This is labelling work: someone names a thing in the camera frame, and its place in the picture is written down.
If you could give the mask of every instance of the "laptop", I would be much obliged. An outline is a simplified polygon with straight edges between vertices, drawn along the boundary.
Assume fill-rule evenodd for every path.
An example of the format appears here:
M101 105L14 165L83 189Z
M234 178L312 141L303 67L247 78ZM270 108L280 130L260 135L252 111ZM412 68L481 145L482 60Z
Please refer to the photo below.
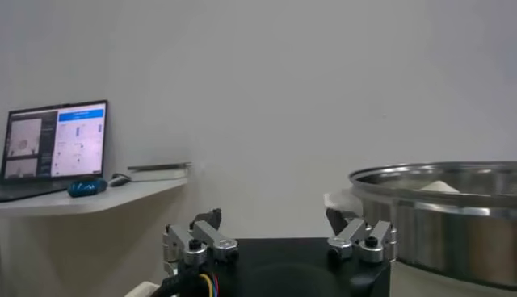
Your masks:
M66 190L103 176L107 101L11 111L7 120L0 203Z

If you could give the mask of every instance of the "computer mouse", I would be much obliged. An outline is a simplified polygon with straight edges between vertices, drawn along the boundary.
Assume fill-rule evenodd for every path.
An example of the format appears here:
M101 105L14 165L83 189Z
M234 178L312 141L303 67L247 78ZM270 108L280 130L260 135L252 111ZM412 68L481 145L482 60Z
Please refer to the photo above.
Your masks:
M125 174L113 174L109 185L111 187L123 186L126 183L131 182L131 178Z
M68 194L73 198L91 196L104 192L106 188L107 182L102 178L81 178L68 186Z

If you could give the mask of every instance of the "blue header bar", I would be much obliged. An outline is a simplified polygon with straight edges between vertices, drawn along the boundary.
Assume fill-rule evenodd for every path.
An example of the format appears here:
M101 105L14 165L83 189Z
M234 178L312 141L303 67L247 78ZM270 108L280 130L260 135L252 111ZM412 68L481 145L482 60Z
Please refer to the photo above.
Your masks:
M66 122L77 119L93 119L104 117L104 109L95 109L93 111L75 111L59 115L59 122Z

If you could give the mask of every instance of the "black cable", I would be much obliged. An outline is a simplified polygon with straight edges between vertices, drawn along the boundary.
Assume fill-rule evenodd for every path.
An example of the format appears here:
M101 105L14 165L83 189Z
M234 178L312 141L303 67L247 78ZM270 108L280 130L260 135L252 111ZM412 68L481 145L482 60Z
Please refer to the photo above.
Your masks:
M165 278L162 285L150 297L171 297L186 291L196 291L205 288L206 283L200 278L199 269L188 269L180 274Z

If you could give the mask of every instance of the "metal bowl rim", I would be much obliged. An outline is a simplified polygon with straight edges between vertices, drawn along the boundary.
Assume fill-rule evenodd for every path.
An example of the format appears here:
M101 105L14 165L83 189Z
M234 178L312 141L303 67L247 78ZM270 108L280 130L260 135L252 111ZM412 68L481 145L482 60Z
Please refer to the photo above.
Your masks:
M435 169L462 169L474 167L477 169L512 169L517 173L517 161L449 161L449 162L427 162L427 163L404 163L399 165L387 165L356 170L349 175L352 185L360 189L375 192L381 195L388 195L401 199L411 199L419 202L445 203L451 205L468 206L469 202L479 207L512 207L517 208L517 195L483 195L470 193L448 193L429 190L411 190L394 187L380 186L368 182L361 182L359 178L381 174L390 169L410 167L421 169L421 167L432 167Z

